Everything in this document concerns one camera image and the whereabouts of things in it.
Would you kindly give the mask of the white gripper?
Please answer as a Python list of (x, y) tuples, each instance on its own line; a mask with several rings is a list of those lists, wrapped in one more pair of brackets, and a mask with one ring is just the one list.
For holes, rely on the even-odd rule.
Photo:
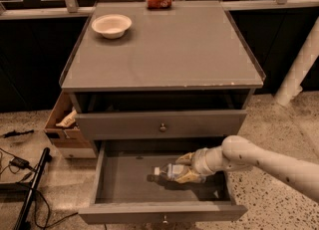
[(207, 152), (207, 148), (202, 148), (198, 149), (195, 153), (189, 152), (180, 156), (175, 163), (191, 165), (192, 169), (185, 167), (181, 173), (174, 178), (174, 181), (179, 184), (203, 183), (206, 181), (206, 176), (213, 175), (214, 171), (209, 168), (206, 161)]

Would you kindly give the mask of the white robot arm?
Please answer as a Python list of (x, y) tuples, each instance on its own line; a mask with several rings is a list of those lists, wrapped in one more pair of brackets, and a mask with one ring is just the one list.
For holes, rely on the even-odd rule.
[(176, 162), (183, 171), (177, 183), (200, 182), (217, 171), (236, 171), (255, 166), (303, 195), (319, 202), (319, 165), (263, 149), (248, 139), (231, 135), (220, 146), (201, 148)]

